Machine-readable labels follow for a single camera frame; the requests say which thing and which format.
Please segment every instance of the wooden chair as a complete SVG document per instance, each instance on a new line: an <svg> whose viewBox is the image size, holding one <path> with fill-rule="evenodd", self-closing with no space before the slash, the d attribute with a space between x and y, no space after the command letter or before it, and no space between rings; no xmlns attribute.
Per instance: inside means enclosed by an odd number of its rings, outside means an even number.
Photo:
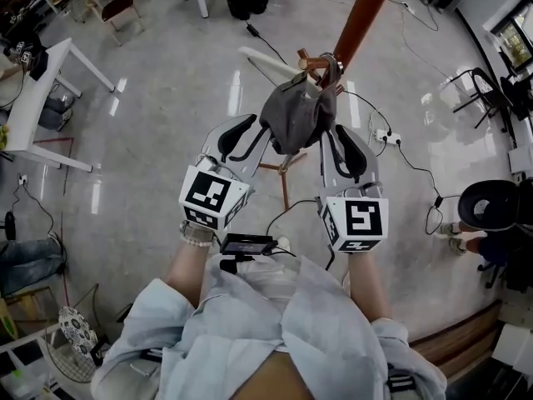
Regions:
<svg viewBox="0 0 533 400"><path fill-rule="evenodd" d="M117 43L118 46L121 46L122 43L118 39L115 32L118 31L116 25L113 23L113 19L126 11L133 13L139 25L141 26L141 31L144 31L144 25L141 22L141 15L135 8L133 0L111 0L108 4L102 7L97 0L87 0L87 5L91 8L92 12L99 18L108 28L108 31L111 33L113 40Z"/></svg>

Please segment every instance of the desk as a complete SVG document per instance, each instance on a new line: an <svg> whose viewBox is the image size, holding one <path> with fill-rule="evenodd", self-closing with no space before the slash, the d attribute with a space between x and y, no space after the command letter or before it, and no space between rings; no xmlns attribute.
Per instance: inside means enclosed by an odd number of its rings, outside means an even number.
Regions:
<svg viewBox="0 0 533 400"><path fill-rule="evenodd" d="M78 98L82 96L82 93L77 88L59 74L59 69L69 52L79 59L106 88L111 92L115 90L114 85L74 46L71 38L50 47L47 50L47 70L41 78L35 81L29 77L29 74L24 78L24 86L20 96L13 104L9 114L7 146L3 151L45 163L54 168L60 168L63 163L73 168L91 172L92 166L89 164L73 160L33 144L33 137L41 117L42 107L52 89L54 80L57 80Z"/></svg>

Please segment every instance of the metal stand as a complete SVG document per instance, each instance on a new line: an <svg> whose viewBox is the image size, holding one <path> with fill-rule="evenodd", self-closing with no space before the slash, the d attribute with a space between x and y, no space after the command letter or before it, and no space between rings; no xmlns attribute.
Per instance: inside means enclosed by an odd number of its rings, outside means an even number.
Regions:
<svg viewBox="0 0 533 400"><path fill-rule="evenodd" d="M281 176L281 188L283 188L283 204L285 205L285 211L289 210L289 197L286 191L286 171L289 170L290 166L302 160L306 155L307 153L304 152L298 156L296 156L296 154L285 156L283 163L279 166L274 164L259 163L260 168L275 170Z"/></svg>

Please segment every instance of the shirt sleeve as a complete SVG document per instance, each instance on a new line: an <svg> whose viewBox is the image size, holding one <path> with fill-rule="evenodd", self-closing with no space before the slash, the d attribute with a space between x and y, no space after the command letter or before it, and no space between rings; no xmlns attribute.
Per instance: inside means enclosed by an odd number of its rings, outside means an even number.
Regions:
<svg viewBox="0 0 533 400"><path fill-rule="evenodd" d="M409 347L405 326L389 318L379 318L372 327L389 364L389 375L412 376L415 390L422 399L446 399L446 377Z"/></svg>
<svg viewBox="0 0 533 400"><path fill-rule="evenodd" d="M193 313L194 307L183 295L159 278L153 280L133 303L120 338L109 349L103 365L95 372L91 382L93 395L119 363L135 362L143 350L176 345L182 338L187 319Z"/></svg>

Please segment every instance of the tiled floor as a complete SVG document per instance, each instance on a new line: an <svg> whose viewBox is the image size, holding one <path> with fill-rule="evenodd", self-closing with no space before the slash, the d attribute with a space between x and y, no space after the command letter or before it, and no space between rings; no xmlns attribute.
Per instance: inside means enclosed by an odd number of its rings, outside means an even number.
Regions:
<svg viewBox="0 0 533 400"><path fill-rule="evenodd" d="M407 1L430 23L418 0ZM67 60L63 75L83 90L74 118L60 135L39 129L37 138L75 137L72 156L95 166L93 173L56 170L17 159L1 161L5 208L12 202L17 172L29 176L29 190L42 200L62 230L69 251L68 289L71 298L100 283L98 307L113 315L154 277L161 275L178 244L182 220L177 198L187 165L202 142L228 116L259 113L272 85L237 52L248 46L271 54L252 37L244 22L230 17L225 0L207 0L208 19L195 0L135 0L147 30L139 33L126 21L117 47L94 17L85 24L56 17L42 34L50 46L72 37L122 93L108 93L75 60ZM311 55L332 51L351 6L320 0L271 0L266 13L252 24L293 66L298 48ZM423 58L447 75L483 67L460 22L435 13L432 32L405 13L405 37ZM509 140L495 117L474 125L482 110L470 105L453 113L466 95L415 56L402 38L401 7L386 2L367 34L343 82L387 116L402 137L402 150L418 167L430 168L441 194L461 193L469 184L509 178ZM471 87L461 81L461 88ZM368 138L371 109L343 94L338 119ZM373 117L380 127L381 120ZM371 142L379 151L381 145ZM68 153L69 143L51 145ZM288 174L292 202L312 198L321 186L318 146ZM274 152L265 161L278 163ZM414 172L392 146L379 157L385 197L390 198L390 236L377 249L376 260L386 285L394 317L416 337L469 315L489 303L494 292L484 289L476 271L479 257L452 256L446 242L424 234L429 206L435 200L429 175ZM232 231L264 233L282 210L281 184L271 171L259 170L257 193L232 223ZM445 219L456 219L456 198L441 208ZM43 237L49 220L27 197L15 207L20 239ZM326 265L326 236L311 204L295 207L275 223L274 235L287 235L292 250ZM338 276L346 258L337 257ZM61 291L58 280L51 283Z"/></svg>

